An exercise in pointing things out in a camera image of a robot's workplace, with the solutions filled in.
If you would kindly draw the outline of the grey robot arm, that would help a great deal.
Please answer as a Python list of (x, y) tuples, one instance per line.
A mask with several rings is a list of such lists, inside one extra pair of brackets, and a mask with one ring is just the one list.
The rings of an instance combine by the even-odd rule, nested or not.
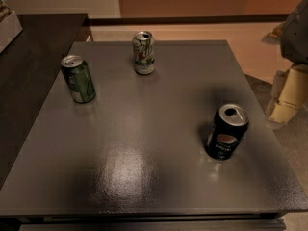
[(301, 0), (287, 17), (280, 48), (284, 58), (293, 63), (308, 64), (308, 0)]

